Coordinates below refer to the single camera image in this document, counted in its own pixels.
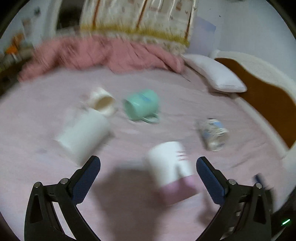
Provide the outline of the dark wooden desk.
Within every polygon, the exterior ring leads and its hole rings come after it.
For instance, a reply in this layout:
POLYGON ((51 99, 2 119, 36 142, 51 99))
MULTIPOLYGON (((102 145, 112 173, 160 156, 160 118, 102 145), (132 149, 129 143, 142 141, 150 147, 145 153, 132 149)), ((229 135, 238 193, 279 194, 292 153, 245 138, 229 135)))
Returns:
POLYGON ((17 83, 17 77, 24 64, 33 55, 34 49, 24 49, 1 58, 1 96, 17 83))

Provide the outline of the orange toy clutter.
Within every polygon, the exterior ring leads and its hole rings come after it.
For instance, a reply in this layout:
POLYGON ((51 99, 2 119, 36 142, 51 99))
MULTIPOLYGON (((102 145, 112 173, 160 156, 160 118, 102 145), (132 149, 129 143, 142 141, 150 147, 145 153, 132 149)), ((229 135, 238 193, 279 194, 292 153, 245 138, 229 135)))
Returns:
POLYGON ((21 45, 22 40, 24 40, 25 36, 23 33, 15 34, 12 39, 10 45, 5 49, 4 53, 6 55, 17 54, 21 45))

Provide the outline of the pink bed sheet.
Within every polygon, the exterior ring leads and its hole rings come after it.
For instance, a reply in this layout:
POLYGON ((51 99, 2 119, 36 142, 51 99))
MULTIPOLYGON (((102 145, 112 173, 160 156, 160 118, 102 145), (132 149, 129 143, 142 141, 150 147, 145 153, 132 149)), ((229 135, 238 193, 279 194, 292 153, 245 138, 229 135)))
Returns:
POLYGON ((275 209, 285 202, 286 172, 269 138, 232 99, 210 94, 195 73, 58 70, 17 84, 1 99, 1 213, 18 238, 34 183, 55 184, 76 171, 54 139, 98 87, 115 97, 118 110, 109 119, 110 138, 95 150, 101 171, 78 209, 102 240, 195 240, 214 216, 217 206, 199 178, 197 195, 171 207, 159 201, 144 157, 168 141, 181 142, 192 164, 205 156, 240 184, 252 185, 262 174, 275 209), (131 121, 123 109, 124 99, 145 89, 159 97, 159 123, 131 121), (206 149, 201 138, 198 124, 208 118, 229 131, 220 151, 206 149))

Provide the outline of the tree print curtain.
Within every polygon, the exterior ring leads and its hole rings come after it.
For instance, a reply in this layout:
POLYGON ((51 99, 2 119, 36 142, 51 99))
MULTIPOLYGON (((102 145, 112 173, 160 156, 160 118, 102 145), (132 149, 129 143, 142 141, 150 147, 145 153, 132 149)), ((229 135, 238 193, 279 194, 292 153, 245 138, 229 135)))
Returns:
POLYGON ((156 44, 175 55, 190 45, 198 1, 85 1, 80 18, 83 32, 156 44))

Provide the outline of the pink quilted blanket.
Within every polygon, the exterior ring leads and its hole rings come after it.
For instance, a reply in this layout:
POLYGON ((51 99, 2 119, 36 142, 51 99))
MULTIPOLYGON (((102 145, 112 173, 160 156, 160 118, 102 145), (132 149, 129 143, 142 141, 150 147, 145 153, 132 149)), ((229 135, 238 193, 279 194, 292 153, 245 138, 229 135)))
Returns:
POLYGON ((69 36, 50 39, 39 45, 31 60, 23 66, 18 81, 32 80, 59 67, 84 70, 98 65, 106 66, 114 73, 153 68, 181 73, 185 68, 181 56, 158 45, 101 35, 69 36))

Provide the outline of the clear printed glass cup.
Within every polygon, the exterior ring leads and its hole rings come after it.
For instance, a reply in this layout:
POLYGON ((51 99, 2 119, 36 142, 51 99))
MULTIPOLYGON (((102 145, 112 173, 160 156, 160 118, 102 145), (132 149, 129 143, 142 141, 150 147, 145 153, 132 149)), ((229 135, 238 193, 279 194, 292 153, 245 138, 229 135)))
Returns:
POLYGON ((208 118, 198 124, 198 129, 206 149, 220 151, 229 139, 229 131, 222 122, 214 118, 208 118))

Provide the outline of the small white pink-handled cup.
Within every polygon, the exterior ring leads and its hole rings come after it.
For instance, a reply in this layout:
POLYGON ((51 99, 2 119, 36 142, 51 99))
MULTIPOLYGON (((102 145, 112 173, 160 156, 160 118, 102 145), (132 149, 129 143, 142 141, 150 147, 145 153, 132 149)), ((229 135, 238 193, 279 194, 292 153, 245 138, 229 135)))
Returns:
POLYGON ((112 116, 117 111, 115 98, 101 87, 91 92, 87 105, 104 116, 112 116))

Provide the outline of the large white mug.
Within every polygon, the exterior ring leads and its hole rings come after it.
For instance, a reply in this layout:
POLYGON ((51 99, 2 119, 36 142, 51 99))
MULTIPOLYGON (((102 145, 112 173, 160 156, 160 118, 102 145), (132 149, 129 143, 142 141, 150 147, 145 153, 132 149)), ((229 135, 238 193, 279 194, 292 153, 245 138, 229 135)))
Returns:
POLYGON ((55 140, 66 155, 78 166, 83 166, 93 151, 110 134, 110 123, 99 111, 88 108, 66 124, 55 140))

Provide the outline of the white and pink cup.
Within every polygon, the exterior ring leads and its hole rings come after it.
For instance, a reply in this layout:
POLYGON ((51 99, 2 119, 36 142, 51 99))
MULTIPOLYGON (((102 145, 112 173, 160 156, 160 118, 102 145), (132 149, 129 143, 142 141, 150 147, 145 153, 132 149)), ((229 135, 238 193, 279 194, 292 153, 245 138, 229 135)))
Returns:
POLYGON ((193 166, 180 142, 153 147, 145 160, 165 205, 174 205, 198 193, 193 166))

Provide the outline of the mint green mug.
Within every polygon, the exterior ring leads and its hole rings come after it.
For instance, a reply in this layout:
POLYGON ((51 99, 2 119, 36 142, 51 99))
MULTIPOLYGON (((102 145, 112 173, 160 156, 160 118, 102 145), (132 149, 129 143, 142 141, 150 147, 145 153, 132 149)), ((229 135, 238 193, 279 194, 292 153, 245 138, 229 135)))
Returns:
POLYGON ((151 89, 136 92, 124 99, 123 109, 131 121, 159 123, 159 97, 151 89))

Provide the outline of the white pillow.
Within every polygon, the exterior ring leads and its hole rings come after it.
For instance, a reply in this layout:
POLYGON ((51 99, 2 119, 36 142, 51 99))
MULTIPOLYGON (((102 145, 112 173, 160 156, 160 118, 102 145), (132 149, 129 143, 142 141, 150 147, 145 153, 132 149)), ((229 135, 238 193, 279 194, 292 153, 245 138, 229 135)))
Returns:
POLYGON ((247 91, 247 87, 241 79, 216 60, 198 54, 184 54, 182 57, 186 64, 207 79, 213 89, 227 93, 247 91))

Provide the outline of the white and brown headboard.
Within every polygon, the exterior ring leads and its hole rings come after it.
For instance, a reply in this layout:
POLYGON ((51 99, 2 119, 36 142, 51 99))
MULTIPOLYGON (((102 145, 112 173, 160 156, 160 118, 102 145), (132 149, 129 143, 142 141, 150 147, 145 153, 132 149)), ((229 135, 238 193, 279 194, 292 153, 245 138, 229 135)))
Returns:
POLYGON ((250 54, 214 50, 210 57, 233 71, 247 92, 233 97, 265 131, 283 159, 295 157, 295 82, 250 54))

